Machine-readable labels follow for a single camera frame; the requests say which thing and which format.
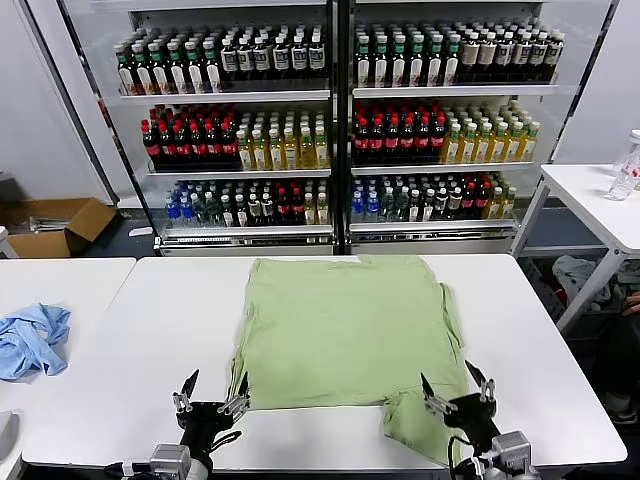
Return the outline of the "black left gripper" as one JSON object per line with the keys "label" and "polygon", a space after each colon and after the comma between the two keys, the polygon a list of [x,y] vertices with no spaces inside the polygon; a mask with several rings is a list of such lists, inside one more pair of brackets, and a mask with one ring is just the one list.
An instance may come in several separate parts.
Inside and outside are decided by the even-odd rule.
{"label": "black left gripper", "polygon": [[245,372],[237,392],[225,402],[190,402],[199,370],[184,382],[179,392],[172,393],[176,419],[184,431],[180,444],[191,453],[212,453],[239,439],[235,423],[250,407],[248,373]]}

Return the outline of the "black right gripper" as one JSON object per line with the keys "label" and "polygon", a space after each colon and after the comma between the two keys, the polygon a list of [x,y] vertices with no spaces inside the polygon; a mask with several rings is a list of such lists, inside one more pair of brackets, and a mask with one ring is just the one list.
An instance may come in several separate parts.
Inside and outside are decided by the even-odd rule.
{"label": "black right gripper", "polygon": [[465,365],[479,391],[447,401],[438,396],[423,373],[420,373],[425,407],[433,415],[444,415],[450,428],[462,430],[472,446],[491,446],[500,434],[493,422],[496,414],[495,381],[466,360]]}

